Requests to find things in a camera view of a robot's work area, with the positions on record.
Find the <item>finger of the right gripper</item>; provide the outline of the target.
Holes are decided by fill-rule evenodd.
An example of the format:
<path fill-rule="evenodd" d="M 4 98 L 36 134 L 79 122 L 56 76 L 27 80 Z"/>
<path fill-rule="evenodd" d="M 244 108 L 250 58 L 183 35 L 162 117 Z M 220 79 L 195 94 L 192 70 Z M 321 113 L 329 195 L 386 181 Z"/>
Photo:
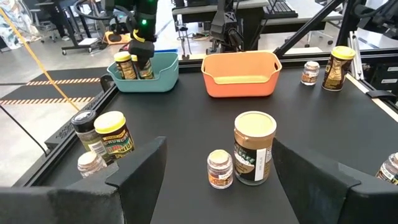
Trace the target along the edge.
<path fill-rule="evenodd" d="M 150 58 L 154 56 L 154 43 L 150 41 L 140 42 L 132 39 L 129 43 L 128 52 L 137 57 L 140 69 L 143 69 Z"/>

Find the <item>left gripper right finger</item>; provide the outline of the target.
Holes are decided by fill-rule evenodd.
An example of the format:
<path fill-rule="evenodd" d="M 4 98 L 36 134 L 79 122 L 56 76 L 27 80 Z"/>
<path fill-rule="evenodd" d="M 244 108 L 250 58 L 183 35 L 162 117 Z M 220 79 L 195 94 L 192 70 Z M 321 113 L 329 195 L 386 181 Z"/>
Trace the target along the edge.
<path fill-rule="evenodd" d="M 397 224 L 396 186 L 278 139 L 272 157 L 299 223 Z"/>

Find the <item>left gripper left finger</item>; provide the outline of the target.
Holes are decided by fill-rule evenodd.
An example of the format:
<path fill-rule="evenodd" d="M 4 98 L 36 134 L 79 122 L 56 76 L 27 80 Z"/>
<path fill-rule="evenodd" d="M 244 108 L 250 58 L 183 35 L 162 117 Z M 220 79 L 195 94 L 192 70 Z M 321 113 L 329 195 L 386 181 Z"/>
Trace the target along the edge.
<path fill-rule="evenodd" d="M 159 136 L 66 187 L 3 187 L 1 223 L 150 223 L 166 162 Z"/>

